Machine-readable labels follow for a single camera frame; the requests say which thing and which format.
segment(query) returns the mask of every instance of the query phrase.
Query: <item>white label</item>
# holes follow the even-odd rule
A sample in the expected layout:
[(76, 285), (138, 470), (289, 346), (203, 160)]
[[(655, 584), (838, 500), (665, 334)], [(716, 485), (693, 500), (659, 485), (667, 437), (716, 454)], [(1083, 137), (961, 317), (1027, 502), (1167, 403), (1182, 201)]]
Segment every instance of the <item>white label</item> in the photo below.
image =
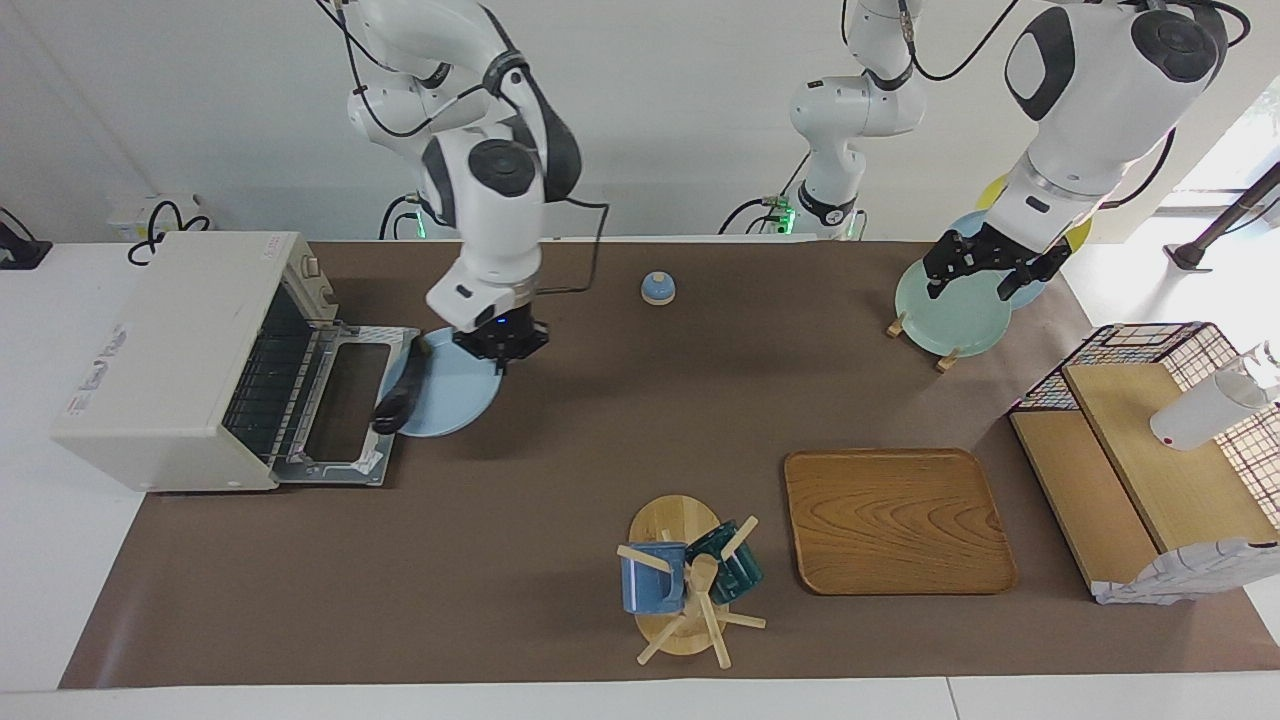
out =
[(81, 378), (81, 383), (76, 387), (76, 393), (67, 402), (65, 414), (70, 416), (83, 415), (88, 411), (90, 402), (93, 401), (93, 395), (97, 388), (102, 387), (102, 380), (106, 378), (106, 373), (111, 369), (111, 363), (124, 343), (129, 341), (129, 332), (133, 329), (133, 323), (120, 323), (111, 328), (111, 332), (106, 336), (106, 341), (102, 343), (102, 348), (99, 350), (97, 357), (93, 359), (88, 365), (88, 370)]
[(285, 234), (276, 232), (271, 233), (271, 237), (266, 240), (266, 247), (262, 249), (264, 260), (275, 260), (280, 256), (280, 250), (284, 249)]

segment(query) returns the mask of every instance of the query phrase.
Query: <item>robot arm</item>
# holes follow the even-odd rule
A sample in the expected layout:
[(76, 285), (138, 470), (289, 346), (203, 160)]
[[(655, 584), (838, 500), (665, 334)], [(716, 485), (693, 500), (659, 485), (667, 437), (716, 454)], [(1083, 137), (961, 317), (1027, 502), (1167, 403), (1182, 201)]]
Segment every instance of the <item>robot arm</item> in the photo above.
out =
[[(543, 204), (577, 183), (577, 142), (486, 8), (474, 0), (360, 0), (360, 8), (369, 45), (398, 74), (364, 97), (357, 90), (348, 114), (416, 169), (422, 201), (458, 229), (462, 251), (426, 302), (456, 328), (457, 345), (504, 372), (548, 340), (530, 305)], [(513, 114), (476, 126), (495, 101)], [(406, 126), (416, 131), (397, 129)]]
[(867, 159), (852, 142), (915, 129), (924, 117), (922, 81), (902, 36), (902, 6), (919, 17), (924, 0), (859, 0), (851, 9), (849, 51), (865, 68), (858, 77), (824, 77), (791, 99), (791, 124), (809, 141), (809, 174), (787, 197), (794, 232), (844, 234)]
[(1039, 132), (974, 237), (951, 231), (924, 258), (929, 295), (982, 270), (1000, 286), (1047, 281), (1070, 255), (1064, 233), (1088, 219), (1190, 109), (1226, 55), (1221, 15), (1110, 4), (1056, 6), (1014, 45), (1005, 79)]

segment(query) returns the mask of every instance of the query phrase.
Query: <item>white toaster oven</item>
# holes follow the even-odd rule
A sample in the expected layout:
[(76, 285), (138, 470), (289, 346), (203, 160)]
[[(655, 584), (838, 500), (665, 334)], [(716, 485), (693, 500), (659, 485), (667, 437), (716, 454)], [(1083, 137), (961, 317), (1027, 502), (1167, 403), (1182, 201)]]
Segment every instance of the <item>white toaster oven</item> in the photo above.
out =
[[(412, 328), (348, 327), (297, 233), (173, 232), (90, 359), (52, 438), (137, 491), (381, 484), (392, 436), (355, 461), (307, 455), (338, 350)], [(376, 398), (370, 398), (370, 411)]]

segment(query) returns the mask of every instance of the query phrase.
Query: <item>brown tablecloth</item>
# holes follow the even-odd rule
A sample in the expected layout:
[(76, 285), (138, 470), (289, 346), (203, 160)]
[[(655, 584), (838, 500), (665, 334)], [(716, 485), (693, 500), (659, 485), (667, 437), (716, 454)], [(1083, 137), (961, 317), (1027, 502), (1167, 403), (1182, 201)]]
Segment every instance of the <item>brown tablecloth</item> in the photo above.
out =
[[(1094, 605), (1002, 413), (1088, 332), (1066, 286), (946, 375), (883, 336), (923, 245), (611, 245), (595, 290), (540, 299), (552, 342), (489, 411), (397, 441), (387, 487), (151, 496), (63, 678), (184, 684), (831, 678), (1280, 669), (1243, 592)], [(577, 282), (585, 246), (547, 249)], [(448, 245), (320, 245), (352, 323), (439, 327)], [(672, 273), (667, 307), (641, 277)], [(787, 452), (961, 447), (986, 466), (1020, 571), (995, 597), (817, 597), (795, 578)], [(613, 547), (666, 493), (755, 514), (767, 578), (733, 607), (767, 630), (710, 652), (644, 647)]]

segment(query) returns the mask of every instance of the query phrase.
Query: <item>green plate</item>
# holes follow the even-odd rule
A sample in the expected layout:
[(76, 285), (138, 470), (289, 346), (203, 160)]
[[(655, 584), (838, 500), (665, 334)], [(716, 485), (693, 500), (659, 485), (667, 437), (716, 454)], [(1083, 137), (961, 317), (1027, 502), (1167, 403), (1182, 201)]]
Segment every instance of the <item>green plate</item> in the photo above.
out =
[(996, 287), (1004, 273), (987, 270), (951, 281), (933, 300), (927, 290), (924, 260), (916, 260), (897, 282), (895, 305), (902, 329), (911, 342), (934, 355), (960, 350), (960, 357), (980, 355), (1005, 337), (1014, 307), (1000, 299)]

